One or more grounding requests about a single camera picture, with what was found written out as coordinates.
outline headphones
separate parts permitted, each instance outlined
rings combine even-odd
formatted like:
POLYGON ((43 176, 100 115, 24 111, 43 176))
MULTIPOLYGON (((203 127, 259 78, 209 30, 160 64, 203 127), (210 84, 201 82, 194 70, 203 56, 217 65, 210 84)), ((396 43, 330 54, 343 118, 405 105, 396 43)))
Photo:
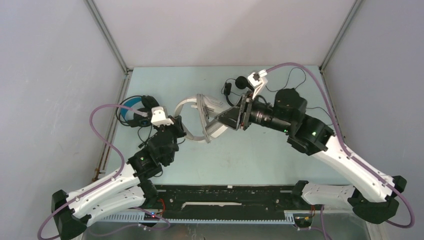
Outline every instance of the headphones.
POLYGON ((135 114, 127 109, 116 109, 115 115, 118 121, 127 127, 149 127, 152 125, 152 108, 159 107, 158 101, 148 95, 134 95, 124 99, 120 105, 129 108, 138 108, 137 110, 144 113, 143 115, 135 114))
POLYGON ((234 78, 229 78, 225 81, 224 87, 223 87, 223 92, 221 92, 222 94, 225 95, 225 100, 228 103, 228 105, 230 105, 231 107, 234 106, 234 104, 230 101, 230 99, 228 98, 228 96, 231 93, 234 93, 231 91, 231 82, 227 82, 228 80, 234 80, 235 81, 235 86, 238 89, 245 89, 245 88, 249 88, 250 90, 254 91, 254 88, 250 85, 249 81, 247 78, 245 78, 244 76, 239 76, 236 79, 234 78))

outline purple cable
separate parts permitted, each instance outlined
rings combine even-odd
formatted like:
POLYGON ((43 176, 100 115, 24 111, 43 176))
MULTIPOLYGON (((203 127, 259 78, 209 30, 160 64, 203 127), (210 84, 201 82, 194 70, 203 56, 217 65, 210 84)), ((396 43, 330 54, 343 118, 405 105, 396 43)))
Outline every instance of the purple cable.
MULTIPOLYGON (((340 127, 338 127, 336 124, 337 124, 337 121, 336 121, 336 117, 334 116, 334 114, 333 114, 333 111, 331 111, 331 106, 330 106, 330 102, 329 102, 329 100, 327 99, 327 96, 326 96, 326 94, 325 94, 325 92, 324 92, 324 90, 323 90, 323 88, 321 87, 321 85, 320 85, 320 82, 318 81, 318 79, 314 76, 314 74, 309 70, 309 69, 307 69, 305 66, 303 66, 303 65, 301 65, 301 64, 298 64, 298 63, 295 63, 295 62, 286 62, 286 63, 281 63, 281 64, 278 64, 278 65, 275 65, 275 66, 273 66, 273 67, 271 67, 271 68, 269 68, 269 69, 267 69, 266 71, 269 73, 269 72, 271 72, 271 71, 273 71, 273 70, 276 70, 276 69, 278 69, 278 68, 281 68, 281 67, 284 67, 284 66, 295 66, 295 67, 298 67, 298 68, 300 68, 300 69, 302 69, 302 70, 304 70, 305 72, 307 72, 311 77, 312 77, 312 79, 315 81, 315 83, 316 83, 316 86, 318 87, 318 89, 319 89, 319 91, 321 92, 321 95, 322 95, 322 98, 324 99, 324 102, 325 102, 325 106, 327 107, 327 109, 328 109, 328 113, 329 113, 329 115, 330 115, 330 118, 331 118, 331 122, 334 124, 334 129, 335 129, 335 132, 336 132, 336 135, 338 136, 338 142, 339 142, 339 144, 340 144, 340 146, 341 146, 341 148, 343 149, 343 151, 348 155, 348 156, 351 156, 351 152, 349 152, 349 150, 346 148, 346 145, 345 145, 345 143, 343 142, 343 135, 342 135, 342 132, 341 132, 341 130, 340 130, 340 127)), ((410 222, 409 222, 409 224, 407 224, 407 225, 401 225, 401 224, 398 224, 398 223, 394 223, 394 222, 392 222, 392 221, 390 221, 390 220, 387 220, 386 222, 388 223, 388 224, 390 224, 390 225, 393 225, 393 226, 395 226, 395 227, 398 227, 398 228, 402 228, 402 229, 409 229, 409 228, 412 228, 413 226, 414 226, 414 224, 415 224, 415 214, 414 214, 414 211, 412 210, 412 206, 411 206, 411 204, 408 202, 408 200, 395 188, 395 187, 393 187, 392 185, 390 185, 390 184, 387 184, 387 181, 386 180, 384 180, 380 175, 378 175, 377 173, 375 173, 371 168, 369 168, 367 165, 365 165, 364 163, 362 163, 361 161, 359 161, 355 156, 352 156, 350 159, 352 159, 353 161, 355 161, 355 163, 357 163, 358 165, 360 165, 362 168, 364 168, 365 170, 367 170, 370 174, 372 174, 374 177, 376 177, 380 182, 382 182, 384 185, 386 185, 390 190, 392 190, 396 195, 398 195, 399 196, 399 198, 403 201, 403 203, 405 204, 405 206, 406 206, 406 208, 408 209, 408 212, 409 212, 409 215, 410 215, 410 222)))
MULTIPOLYGON (((100 135, 100 133, 96 130, 96 128, 94 127, 94 125, 93 125, 93 116, 94 116, 94 114, 98 111, 98 110, 100 110, 100 109, 104 109, 104 108, 121 108, 121 109, 127 109, 127 110, 130 110, 130 111, 132 111, 132 112, 134 112, 134 113, 136 113, 136 114, 138 114, 138 115, 143 115, 144 113, 142 113, 142 112, 140 112, 140 111, 138 111, 138 110, 136 110, 136 109, 133 109, 133 108, 131 108, 131 107, 127 107, 127 106, 124 106, 124 105, 119 105, 119 104, 105 104, 105 105, 101 105, 101 106, 98 106, 98 107, 96 107, 92 112, 91 112, 91 114, 90 114, 90 127, 91 127, 91 129, 93 130, 93 132, 96 134, 96 136, 102 141, 102 142, 104 142, 107 146, 109 146, 109 147, 111 147, 113 150, 115 150, 117 153, 118 153, 118 155, 119 155, 119 157, 120 157, 120 159, 121 159, 121 166, 120 166, 120 168, 119 168, 119 170, 118 170, 118 172, 116 172, 114 175, 113 175, 113 177, 112 178, 116 178, 116 177, 118 177, 119 176, 119 174, 121 174, 121 172, 122 172, 122 170, 124 169, 124 165, 125 165, 125 159, 124 159, 124 156, 122 155, 122 153, 118 150, 118 148, 116 148, 112 143, 110 143, 110 142, 108 142, 108 140, 106 140, 102 135, 100 135)), ((39 229, 38 229, 38 232, 37 232, 37 238, 38 238, 38 240, 53 240, 53 239, 57 239, 57 238, 59 238, 59 235, 56 235, 56 236, 53 236, 53 237, 49 237, 49 238, 43 238, 42 236, 41 236, 41 233, 42 233, 42 231, 43 231, 43 229, 44 229, 44 227, 46 226, 46 224, 50 221, 50 219, 52 219, 53 218, 53 216, 55 216, 56 214, 58 214, 58 212, 60 212, 62 209, 64 209, 64 208, 66 208, 67 206, 69 206, 69 204, 71 204, 71 203, 73 203, 73 202, 75 202, 75 199, 76 198, 82 198, 82 197, 84 197, 85 195, 87 195, 87 194, 89 194, 89 193, 91 193, 91 192, 93 192, 93 191, 95 191, 95 190, 97 190, 97 189, 99 189, 99 188, 101 188, 101 187, 103 187, 104 185, 106 185, 106 184, 108 184, 109 182, 111 182, 112 181, 112 179, 111 178, 109 178, 108 180, 106 180, 106 181, 104 181, 104 182, 102 182, 101 184, 99 184, 99 185, 97 185, 97 186, 95 186, 95 187, 93 187, 93 188, 91 188, 91 189, 89 189, 89 190, 87 190, 86 192, 83 192, 83 193, 81 193, 80 195, 78 195, 78 196, 76 196, 75 198, 73 198, 73 199, 71 199, 70 201, 68 201, 67 203, 65 203, 65 204, 63 204, 62 206, 60 206, 58 209, 56 209, 55 211, 53 211, 45 220, 44 220, 44 222, 41 224, 41 226, 39 227, 39 229)))
POLYGON ((324 235, 324 237, 325 237, 325 236, 327 236, 327 238, 326 238, 326 239, 328 239, 328 240, 333 240, 333 239, 330 237, 330 235, 329 235, 328 233, 325 233, 325 234, 324 234, 323 230, 322 230, 321 228, 319 228, 319 227, 315 227, 315 226, 311 226, 310 228, 309 228, 309 227, 298 227, 296 224, 294 224, 294 227, 295 227, 295 228, 297 228, 297 230, 298 230, 298 231, 311 231, 311 230, 316 230, 316 231, 318 231, 318 232, 322 233, 322 234, 324 235))
POLYGON ((320 211, 320 214, 319 215, 320 215, 319 217, 321 218, 322 234, 324 234, 325 240, 329 240, 329 239, 331 240, 331 237, 327 237, 328 234, 327 234, 326 228, 324 226, 324 205, 321 206, 321 211, 320 211))
POLYGON ((145 214, 148 214, 150 216, 154 216, 154 217, 156 217, 160 220, 163 220, 165 223, 168 224, 168 226, 166 226, 166 227, 154 227, 153 228, 153 227, 149 227, 149 226, 144 226, 144 225, 139 224, 139 223, 134 223, 134 224, 125 225, 123 227, 120 227, 120 228, 113 230, 111 232, 108 232, 108 233, 97 234, 97 233, 92 232, 90 229, 88 229, 88 233, 90 233, 91 235, 93 235, 95 237, 106 237, 106 236, 109 236, 109 235, 112 235, 112 234, 116 234, 117 232, 124 230, 126 228, 139 227, 140 225, 143 226, 143 228, 154 230, 154 231, 165 230, 165 229, 168 229, 171 226, 171 223, 168 220, 166 220, 165 218, 163 218, 162 216, 151 214, 149 211, 146 211, 143 208, 139 208, 139 207, 133 207, 133 209, 140 210, 140 211, 144 212, 145 214))

